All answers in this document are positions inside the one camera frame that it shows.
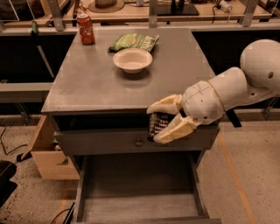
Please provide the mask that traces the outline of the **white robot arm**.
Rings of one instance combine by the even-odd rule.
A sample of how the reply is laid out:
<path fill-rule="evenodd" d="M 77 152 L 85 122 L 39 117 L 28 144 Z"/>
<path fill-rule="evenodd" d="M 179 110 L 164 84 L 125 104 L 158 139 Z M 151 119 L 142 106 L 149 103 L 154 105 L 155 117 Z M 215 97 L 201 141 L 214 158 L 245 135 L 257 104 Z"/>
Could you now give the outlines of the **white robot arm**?
<path fill-rule="evenodd" d="M 174 116 L 153 140 L 167 144 L 193 133 L 200 125 L 220 119 L 230 109 L 262 102 L 279 93 L 280 43 L 270 39 L 254 41 L 241 53 L 238 67 L 150 105 L 149 114 L 162 112 Z"/>

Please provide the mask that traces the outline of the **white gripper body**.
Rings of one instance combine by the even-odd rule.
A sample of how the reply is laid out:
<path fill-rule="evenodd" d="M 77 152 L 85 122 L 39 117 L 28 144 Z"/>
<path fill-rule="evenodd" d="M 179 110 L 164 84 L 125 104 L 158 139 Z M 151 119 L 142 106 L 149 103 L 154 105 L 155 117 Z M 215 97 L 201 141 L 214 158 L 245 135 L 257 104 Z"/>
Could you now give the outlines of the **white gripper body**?
<path fill-rule="evenodd" d="M 197 126 L 211 124 L 224 114 L 221 99 L 209 81 L 190 86 L 182 94 L 181 106 L 186 117 Z"/>

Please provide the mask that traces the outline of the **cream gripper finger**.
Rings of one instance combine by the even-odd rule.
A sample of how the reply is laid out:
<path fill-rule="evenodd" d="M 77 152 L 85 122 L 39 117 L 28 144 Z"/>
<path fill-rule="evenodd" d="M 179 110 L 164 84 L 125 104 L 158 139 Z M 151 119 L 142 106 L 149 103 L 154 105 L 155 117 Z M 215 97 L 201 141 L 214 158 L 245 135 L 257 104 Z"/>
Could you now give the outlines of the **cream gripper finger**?
<path fill-rule="evenodd" d="M 153 140 L 159 144 L 168 144 L 192 134 L 196 129 L 197 123 L 192 117 L 183 117 L 181 114 L 177 114 L 166 128 L 153 137 Z"/>
<path fill-rule="evenodd" d="M 176 115 L 182 109 L 181 100 L 181 94 L 169 95 L 164 99 L 151 104 L 147 108 L 146 113 L 167 113 L 171 115 Z"/>

